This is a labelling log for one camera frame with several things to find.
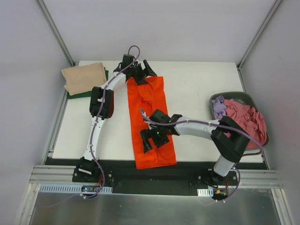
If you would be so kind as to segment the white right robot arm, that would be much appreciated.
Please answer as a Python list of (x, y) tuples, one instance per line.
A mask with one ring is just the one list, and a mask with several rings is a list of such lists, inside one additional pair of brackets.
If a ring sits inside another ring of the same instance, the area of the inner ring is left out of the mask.
[(141, 109), (140, 114), (148, 128), (141, 130), (143, 152), (161, 148), (170, 142), (169, 136), (190, 135), (213, 141), (220, 156), (216, 161), (211, 180), (222, 185), (228, 179), (228, 173), (238, 164), (248, 146), (250, 136), (230, 117), (220, 120), (197, 120), (181, 114), (168, 116), (156, 109), (151, 116)]

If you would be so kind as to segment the orange t-shirt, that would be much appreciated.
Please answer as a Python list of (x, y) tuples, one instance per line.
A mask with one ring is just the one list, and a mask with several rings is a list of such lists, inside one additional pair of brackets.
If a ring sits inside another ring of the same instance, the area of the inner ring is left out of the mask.
[(144, 153), (140, 131), (147, 129), (149, 126), (143, 121), (140, 109), (143, 109), (147, 115), (152, 115), (156, 109), (161, 110), (165, 114), (168, 113), (164, 92), (164, 78), (151, 76), (146, 78), (146, 81), (148, 83), (143, 85), (137, 85), (132, 78), (127, 82), (131, 137), (135, 165), (138, 170), (177, 164), (171, 137), (169, 137), (169, 142), (160, 148), (155, 147), (154, 143), (150, 142), (153, 149), (148, 153)]

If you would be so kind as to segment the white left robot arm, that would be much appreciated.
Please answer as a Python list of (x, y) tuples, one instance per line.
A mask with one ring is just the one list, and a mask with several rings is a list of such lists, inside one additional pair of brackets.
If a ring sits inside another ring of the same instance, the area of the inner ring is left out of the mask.
[(89, 107), (92, 124), (89, 140), (83, 157), (76, 166), (88, 182), (95, 182), (99, 175), (104, 173), (99, 160), (96, 159), (96, 152), (104, 125), (113, 115), (114, 91), (126, 84), (128, 80), (133, 80), (137, 85), (144, 85), (148, 83), (146, 77), (157, 76), (147, 60), (143, 60), (143, 64), (144, 67), (138, 62), (138, 56), (125, 54), (122, 62), (114, 69), (112, 77), (102, 86), (92, 89)]

